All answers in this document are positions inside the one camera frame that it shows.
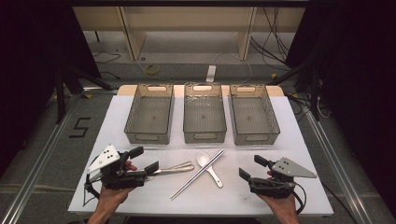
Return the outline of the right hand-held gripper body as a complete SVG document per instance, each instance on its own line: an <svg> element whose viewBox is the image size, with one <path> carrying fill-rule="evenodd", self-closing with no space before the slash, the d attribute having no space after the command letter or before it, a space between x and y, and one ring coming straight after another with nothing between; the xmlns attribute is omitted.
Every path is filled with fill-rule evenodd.
<svg viewBox="0 0 396 224"><path fill-rule="evenodd" d="M286 157L278 161L268 161L272 176L267 179L250 177L247 182L252 193L261 194L274 199L286 199L293 192L297 183L295 177L317 178L313 172Z"/></svg>

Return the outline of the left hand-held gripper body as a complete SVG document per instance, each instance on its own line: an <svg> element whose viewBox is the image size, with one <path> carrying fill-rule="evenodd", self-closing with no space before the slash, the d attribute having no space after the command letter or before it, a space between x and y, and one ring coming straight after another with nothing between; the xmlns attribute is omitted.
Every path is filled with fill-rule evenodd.
<svg viewBox="0 0 396 224"><path fill-rule="evenodd" d="M119 152L112 144L107 145L86 170L85 190L93 190L92 184L97 180L107 189L143 187L148 175L144 170L130 172L126 169L128 152Z"/></svg>

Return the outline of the silver metal utensil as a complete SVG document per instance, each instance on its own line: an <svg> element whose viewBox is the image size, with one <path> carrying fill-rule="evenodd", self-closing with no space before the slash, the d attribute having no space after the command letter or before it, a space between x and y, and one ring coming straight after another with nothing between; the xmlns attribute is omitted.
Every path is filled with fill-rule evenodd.
<svg viewBox="0 0 396 224"><path fill-rule="evenodd" d="M179 174L179 173L192 171L193 169L194 169L194 165L188 165L188 166L177 167L177 168L169 168L169 169L159 169L156 172L154 172L152 175L149 175L146 181L153 180L156 176L159 176L159 175Z"/></svg>
<svg viewBox="0 0 396 224"><path fill-rule="evenodd" d="M178 165L176 165L176 166L173 166L173 167L170 167L170 168L166 168L165 170L168 170L168 169L184 169L184 168L189 168L190 170L193 170L194 169L194 165L192 164L192 161L186 161L186 162L183 162L183 163L181 163L181 164L178 164Z"/></svg>

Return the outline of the smoky clear plastic basket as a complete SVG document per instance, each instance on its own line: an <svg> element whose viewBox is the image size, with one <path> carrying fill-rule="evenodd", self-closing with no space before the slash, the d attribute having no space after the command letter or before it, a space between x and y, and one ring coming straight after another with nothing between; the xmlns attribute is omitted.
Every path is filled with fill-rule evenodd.
<svg viewBox="0 0 396 224"><path fill-rule="evenodd" d="M183 133L186 144L223 143L227 132L219 83L187 83L184 87Z"/></svg>
<svg viewBox="0 0 396 224"><path fill-rule="evenodd" d="M129 142L168 145L173 105L172 84L139 84L124 127Z"/></svg>
<svg viewBox="0 0 396 224"><path fill-rule="evenodd" d="M266 86L231 85L233 140L237 146L273 145L280 128Z"/></svg>

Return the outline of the white ceramic spoon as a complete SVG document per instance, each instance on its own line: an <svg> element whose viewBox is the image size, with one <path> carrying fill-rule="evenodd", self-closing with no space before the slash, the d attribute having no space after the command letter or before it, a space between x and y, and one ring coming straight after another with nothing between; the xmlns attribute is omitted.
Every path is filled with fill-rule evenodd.
<svg viewBox="0 0 396 224"><path fill-rule="evenodd" d="M200 152L197 155L197 162L201 167L204 167L208 162L209 162L209 157L207 154L205 154L204 152ZM216 182L217 186L219 189L221 189L223 187L223 183L222 181L219 179L218 175L216 174L216 172L214 171L214 169L211 166L208 166L206 168L206 170L210 173L210 175L212 176L212 178L214 179L214 181Z"/></svg>

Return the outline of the person's left hand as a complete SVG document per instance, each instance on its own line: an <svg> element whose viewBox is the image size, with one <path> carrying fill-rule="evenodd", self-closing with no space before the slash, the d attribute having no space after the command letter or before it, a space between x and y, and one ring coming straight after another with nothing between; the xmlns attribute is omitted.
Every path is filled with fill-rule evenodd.
<svg viewBox="0 0 396 224"><path fill-rule="evenodd" d="M99 204L103 204L105 206L115 205L116 207L118 207L127 199L128 194L132 190L133 188L114 190L102 187Z"/></svg>

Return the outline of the person's right hand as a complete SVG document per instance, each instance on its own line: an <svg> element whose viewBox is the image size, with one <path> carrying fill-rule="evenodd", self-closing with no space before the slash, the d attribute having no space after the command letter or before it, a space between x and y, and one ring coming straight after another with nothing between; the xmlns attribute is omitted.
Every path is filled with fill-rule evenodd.
<svg viewBox="0 0 396 224"><path fill-rule="evenodd" d="M278 218L292 219L297 217L295 199L292 194L287 199L274 199L261 194L258 194L258 197L269 205Z"/></svg>

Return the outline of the yellow tape roll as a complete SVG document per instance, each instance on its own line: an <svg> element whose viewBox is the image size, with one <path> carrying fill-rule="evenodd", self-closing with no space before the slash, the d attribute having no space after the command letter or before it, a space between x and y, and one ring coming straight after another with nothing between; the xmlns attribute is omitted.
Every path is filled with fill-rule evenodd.
<svg viewBox="0 0 396 224"><path fill-rule="evenodd" d="M158 64L149 64L145 67L145 73L148 76L155 76L160 72L160 66Z"/></svg>

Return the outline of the black metal stand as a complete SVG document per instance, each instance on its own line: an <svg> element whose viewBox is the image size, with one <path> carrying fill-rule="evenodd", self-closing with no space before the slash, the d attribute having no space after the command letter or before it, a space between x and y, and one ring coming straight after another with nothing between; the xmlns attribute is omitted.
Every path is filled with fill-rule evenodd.
<svg viewBox="0 0 396 224"><path fill-rule="evenodd" d="M66 112L64 88L69 89L72 94L82 94L83 87L78 81L80 78L86 79L104 90L112 91L112 88L109 84L106 84L98 77L94 77L89 73L76 68L75 66L67 65L60 68L55 73L55 90L58 106L58 118L56 121L57 124L63 120Z"/></svg>
<svg viewBox="0 0 396 224"><path fill-rule="evenodd" d="M303 63L297 67L291 69L289 72L283 76L272 80L267 83L267 86L277 86L278 84L292 78L295 75L300 75L301 77L310 78L309 82L310 88L310 111L316 121L319 121L319 109L318 109L318 69L316 68L316 63L314 59L306 59Z"/></svg>

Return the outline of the white power strip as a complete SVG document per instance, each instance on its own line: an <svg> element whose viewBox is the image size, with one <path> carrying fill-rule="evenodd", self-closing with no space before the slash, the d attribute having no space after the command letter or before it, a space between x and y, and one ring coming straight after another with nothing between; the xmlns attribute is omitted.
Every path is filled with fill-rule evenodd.
<svg viewBox="0 0 396 224"><path fill-rule="evenodd" d="M206 82L207 83L213 83L216 75L216 69L217 67L215 65L209 65L208 70L207 70L207 75L206 75Z"/></svg>

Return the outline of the black curtain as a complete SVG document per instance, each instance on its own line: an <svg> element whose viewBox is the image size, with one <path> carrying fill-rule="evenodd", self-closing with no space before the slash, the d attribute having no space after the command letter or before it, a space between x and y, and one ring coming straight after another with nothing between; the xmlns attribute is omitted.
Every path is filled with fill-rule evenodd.
<svg viewBox="0 0 396 224"><path fill-rule="evenodd" d="M72 0L0 0L0 177L64 66L100 76Z"/></svg>
<svg viewBox="0 0 396 224"><path fill-rule="evenodd" d="M319 49L321 92L396 218L396 0L310 0L288 66L307 58L332 20Z"/></svg>

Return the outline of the light wooden shelf unit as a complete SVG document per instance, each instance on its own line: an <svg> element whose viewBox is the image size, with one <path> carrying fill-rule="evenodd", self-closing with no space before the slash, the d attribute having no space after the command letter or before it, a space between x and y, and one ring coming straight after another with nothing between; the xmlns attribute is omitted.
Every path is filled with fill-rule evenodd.
<svg viewBox="0 0 396 224"><path fill-rule="evenodd" d="M148 32L233 32L239 58L248 56L251 34L268 32L268 19L277 30L294 33L303 7L74 7L84 31L120 31L130 58L138 58Z"/></svg>

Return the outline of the aluminium floor rail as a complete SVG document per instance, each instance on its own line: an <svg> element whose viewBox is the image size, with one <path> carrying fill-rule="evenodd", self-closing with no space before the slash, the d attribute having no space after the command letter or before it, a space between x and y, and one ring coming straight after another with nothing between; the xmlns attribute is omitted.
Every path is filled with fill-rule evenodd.
<svg viewBox="0 0 396 224"><path fill-rule="evenodd" d="M341 190L346 197L356 222L358 224L373 224L373 220L370 218L363 200L361 199L358 191L353 187L353 184L347 175L343 164L337 157L329 137L326 135L320 122L316 121L311 111L306 111L306 118L321 145L324 155L332 168L332 172L337 179Z"/></svg>
<svg viewBox="0 0 396 224"><path fill-rule="evenodd" d="M74 129L84 115L87 101L79 95L68 100L66 113L56 124L39 154L20 159L21 167L33 167L17 187L5 183L0 193L14 193L0 224L69 224L84 219L68 211L69 204L90 157L90 145L75 138Z"/></svg>

